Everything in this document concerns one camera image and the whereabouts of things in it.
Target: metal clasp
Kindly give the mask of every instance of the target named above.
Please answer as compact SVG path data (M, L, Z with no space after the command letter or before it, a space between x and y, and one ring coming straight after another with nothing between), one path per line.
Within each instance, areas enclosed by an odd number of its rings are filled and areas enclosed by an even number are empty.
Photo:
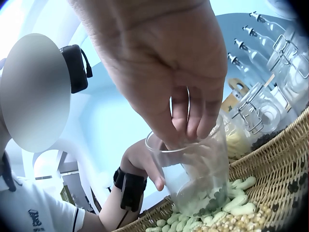
M235 118L238 114L241 116L241 118L243 119L243 122L245 123L246 127L247 127L247 131L251 132L252 134L256 135L258 132L260 132L263 128L264 125L262 124L262 118L260 117L260 111L259 109L257 109L255 107L255 105L252 103L253 99L257 96L257 94L261 91L261 89L263 88L263 86L261 86L255 94L253 94L249 99L247 99L240 107L237 108L237 113L232 117ZM243 115L241 113L242 109L246 106L246 105L250 105L252 108L249 110L250 113L255 113L257 118L258 118L258 122L256 125L254 125L252 128L249 125L249 122L247 120L247 117L249 116L249 114Z
M276 48L276 46L278 45L278 43L279 43L279 41L281 40L281 38L284 38L284 40L286 41L285 43L284 43L284 45L283 45L283 47L282 48L279 48L278 50L277 49L275 49ZM284 65L292 65L294 68L295 68L295 70L297 70L298 71L298 73L304 78L304 79L307 79L308 78L308 76L309 76L309 73L306 75L306 76L304 76L302 73L301 73L301 71L293 64L293 62L290 60L290 59L288 59L286 56L285 56L285 54L284 54L284 49L288 46L288 45L293 45L293 47L295 48L295 52L292 54L293 56L294 55L296 55L297 53L298 53L298 47L296 46L296 44L294 44L292 41L290 41L290 40L288 40L284 35L279 35L279 37L277 38L277 40L276 40L276 42L274 43L274 45L273 45L273 50L275 51L275 52L277 52L278 53L278 55L279 55L279 59L280 59L280 61L284 64ZM309 60L308 60L308 58L307 57L305 57L303 54L300 54L307 62L309 62Z

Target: wicker basket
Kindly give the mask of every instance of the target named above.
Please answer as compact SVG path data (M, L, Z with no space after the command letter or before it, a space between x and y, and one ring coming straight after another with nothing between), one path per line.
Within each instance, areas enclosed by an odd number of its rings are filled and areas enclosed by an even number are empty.
M308 190L308 114L309 108L274 139L230 164L230 180L251 175L257 178L246 194L250 202L273 210L265 227L277 229L291 220ZM166 197L154 209L144 211L138 220L116 231L144 232L154 227L158 219L168 219L172 204Z

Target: black wrist strap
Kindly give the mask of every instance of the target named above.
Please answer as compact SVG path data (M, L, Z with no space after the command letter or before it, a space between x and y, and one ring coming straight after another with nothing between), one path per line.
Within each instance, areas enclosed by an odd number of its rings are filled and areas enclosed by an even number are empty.
M136 212L139 209L147 179L124 173L120 168L114 174L114 185L121 190L120 208Z
M125 178L125 174L126 173L123 172L120 169L120 167L115 171L115 174L114 174L114 185L120 190L122 190L122 187L123 187L123 180ZM143 191L145 191L146 185L147 185L147 179L144 181Z

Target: black headband device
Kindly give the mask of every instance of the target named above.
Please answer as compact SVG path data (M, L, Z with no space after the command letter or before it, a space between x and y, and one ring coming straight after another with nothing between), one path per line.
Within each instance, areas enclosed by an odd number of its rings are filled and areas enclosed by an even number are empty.
M71 81L71 93L80 92L88 87L87 78L92 77L92 69L84 51L78 45L69 45L59 49L66 61ZM86 61L86 71L82 55Z

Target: white shirt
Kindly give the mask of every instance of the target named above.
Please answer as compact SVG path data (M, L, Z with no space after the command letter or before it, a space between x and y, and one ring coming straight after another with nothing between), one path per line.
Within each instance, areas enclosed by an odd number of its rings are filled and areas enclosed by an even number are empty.
M83 226L85 210L58 201L30 180L16 177L10 191L0 177L0 216L16 232L76 232Z

